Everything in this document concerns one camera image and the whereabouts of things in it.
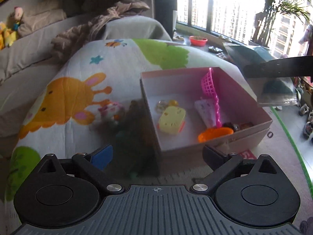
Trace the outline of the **colourful giraffe play mat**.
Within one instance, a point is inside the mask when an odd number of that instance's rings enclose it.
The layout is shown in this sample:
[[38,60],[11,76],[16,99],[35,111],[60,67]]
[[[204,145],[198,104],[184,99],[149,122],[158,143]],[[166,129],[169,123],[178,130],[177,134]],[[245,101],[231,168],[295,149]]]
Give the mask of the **colourful giraffe play mat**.
[[[144,72],[215,68],[253,98],[237,66],[198,49],[149,39],[93,41],[69,59],[17,134],[1,211],[2,234],[312,234],[312,182],[273,109],[259,145],[240,153],[249,172],[216,192],[191,192],[204,166],[161,175],[141,90]],[[99,108],[124,106],[118,125]],[[104,173],[124,187],[102,193],[72,156],[111,145]]]

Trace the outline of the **pink toy net racket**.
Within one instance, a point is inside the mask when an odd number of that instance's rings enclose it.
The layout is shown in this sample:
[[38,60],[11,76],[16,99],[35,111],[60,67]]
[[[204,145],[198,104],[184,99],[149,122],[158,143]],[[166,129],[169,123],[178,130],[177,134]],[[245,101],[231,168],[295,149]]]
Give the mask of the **pink toy net racket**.
[[222,127],[222,123],[221,123],[221,116],[220,116],[219,98],[218,98],[218,94],[214,86],[213,69],[211,67],[209,67],[209,71],[201,79],[201,87],[202,87],[203,93],[208,98],[212,98],[214,101],[215,123],[216,123],[216,127],[220,128]]

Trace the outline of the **yellow sandwich toy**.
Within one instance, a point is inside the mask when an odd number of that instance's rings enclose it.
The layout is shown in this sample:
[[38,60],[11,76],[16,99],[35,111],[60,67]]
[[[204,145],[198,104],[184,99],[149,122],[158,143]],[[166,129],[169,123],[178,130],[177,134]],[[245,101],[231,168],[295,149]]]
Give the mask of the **yellow sandwich toy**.
[[157,127],[163,133],[177,135],[185,125],[185,116],[185,109],[169,106],[160,116]]

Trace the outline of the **red black figurine toy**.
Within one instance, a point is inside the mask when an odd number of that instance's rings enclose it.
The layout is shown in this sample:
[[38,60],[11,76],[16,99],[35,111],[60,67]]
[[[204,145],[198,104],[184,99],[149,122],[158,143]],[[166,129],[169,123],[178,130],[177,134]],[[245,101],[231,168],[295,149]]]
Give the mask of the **red black figurine toy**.
[[231,128],[234,132],[237,132],[240,130],[244,130],[244,129],[253,127],[253,123],[248,122],[248,123],[235,124],[232,122],[227,122],[227,123],[223,123],[222,126]]

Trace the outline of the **pink cat figurine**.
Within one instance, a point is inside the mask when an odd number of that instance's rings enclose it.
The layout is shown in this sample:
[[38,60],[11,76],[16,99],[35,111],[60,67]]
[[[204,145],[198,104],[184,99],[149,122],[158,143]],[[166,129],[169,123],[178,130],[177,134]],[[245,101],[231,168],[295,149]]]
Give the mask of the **pink cat figurine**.
[[109,102],[98,111],[101,115],[101,120],[111,125],[118,125],[125,117],[126,111],[123,105],[118,102]]

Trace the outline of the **red plastic basin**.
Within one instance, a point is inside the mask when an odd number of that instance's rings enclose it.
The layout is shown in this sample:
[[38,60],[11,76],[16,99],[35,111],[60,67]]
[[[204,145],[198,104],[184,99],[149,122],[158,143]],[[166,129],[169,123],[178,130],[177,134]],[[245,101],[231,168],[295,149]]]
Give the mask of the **red plastic basin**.
[[207,39],[200,36],[190,36],[189,40],[192,46],[204,47],[207,43]]

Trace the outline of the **yellow plush duck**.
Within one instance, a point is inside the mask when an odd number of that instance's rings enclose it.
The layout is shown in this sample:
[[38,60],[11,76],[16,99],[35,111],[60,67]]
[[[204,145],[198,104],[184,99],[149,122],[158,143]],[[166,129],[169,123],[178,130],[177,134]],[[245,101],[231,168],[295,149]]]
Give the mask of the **yellow plush duck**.
[[8,28],[4,22],[0,22],[1,28],[1,50],[6,47],[11,47],[18,39],[17,31]]

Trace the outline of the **beige sofa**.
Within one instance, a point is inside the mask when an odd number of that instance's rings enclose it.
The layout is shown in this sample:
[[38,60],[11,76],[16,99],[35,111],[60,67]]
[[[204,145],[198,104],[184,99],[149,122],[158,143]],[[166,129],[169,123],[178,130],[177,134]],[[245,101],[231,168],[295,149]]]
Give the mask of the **beige sofa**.
[[140,0],[122,0],[100,15],[65,18],[62,9],[46,11],[43,28],[22,32],[11,47],[1,50],[1,137],[18,133],[41,87],[54,77],[85,44],[95,40],[171,40],[157,20],[144,16],[149,6]]

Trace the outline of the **brown crumpled blanket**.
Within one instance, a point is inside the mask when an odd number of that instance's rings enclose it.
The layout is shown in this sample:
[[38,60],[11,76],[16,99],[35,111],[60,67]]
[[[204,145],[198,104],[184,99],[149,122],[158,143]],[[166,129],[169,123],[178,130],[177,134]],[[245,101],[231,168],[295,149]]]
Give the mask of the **brown crumpled blanket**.
[[68,61],[84,45],[95,41],[110,21],[140,15],[150,7],[141,0],[121,0],[87,23],[72,27],[52,39],[52,52],[59,61]]

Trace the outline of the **pink cardboard box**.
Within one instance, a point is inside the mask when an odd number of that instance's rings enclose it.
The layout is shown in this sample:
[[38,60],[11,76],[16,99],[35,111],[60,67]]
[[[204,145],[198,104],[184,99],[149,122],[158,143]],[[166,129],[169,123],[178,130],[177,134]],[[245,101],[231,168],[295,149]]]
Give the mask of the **pink cardboard box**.
[[[204,145],[223,153],[240,153],[259,145],[272,119],[255,99],[222,69],[211,69],[220,105],[220,122],[233,134],[199,142],[198,136],[216,126],[214,100],[205,95],[202,78],[208,68],[156,70],[141,74],[141,90],[153,132],[158,172],[161,175],[204,166]],[[177,101],[186,112],[181,132],[171,135],[159,129],[162,108]]]

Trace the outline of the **pink head doll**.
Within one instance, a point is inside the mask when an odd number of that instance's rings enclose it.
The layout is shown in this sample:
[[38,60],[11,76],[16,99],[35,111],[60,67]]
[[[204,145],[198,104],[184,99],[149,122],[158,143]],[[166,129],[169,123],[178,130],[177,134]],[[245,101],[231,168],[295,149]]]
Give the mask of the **pink head doll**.
[[13,31],[17,31],[20,24],[21,24],[21,19],[23,17],[23,8],[21,7],[15,7],[14,8],[14,13],[13,13],[13,19],[14,19],[14,23],[13,23]]

